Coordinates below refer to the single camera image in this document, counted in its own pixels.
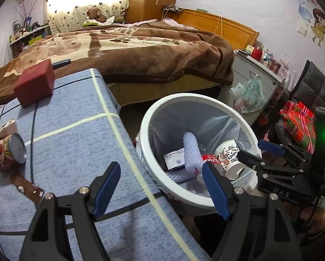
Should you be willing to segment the person's right hand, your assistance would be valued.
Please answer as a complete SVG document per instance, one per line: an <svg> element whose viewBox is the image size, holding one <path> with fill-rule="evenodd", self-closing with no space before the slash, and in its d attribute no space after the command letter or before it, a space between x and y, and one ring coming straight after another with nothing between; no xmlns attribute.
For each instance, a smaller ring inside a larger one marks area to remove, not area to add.
<svg viewBox="0 0 325 261"><path fill-rule="evenodd" d="M311 228L309 230L310 234L318 234L320 232L325 231L325 211L323 209L317 208L313 213L313 207L304 209L301 214L300 218L307 221L311 218Z"/></svg>

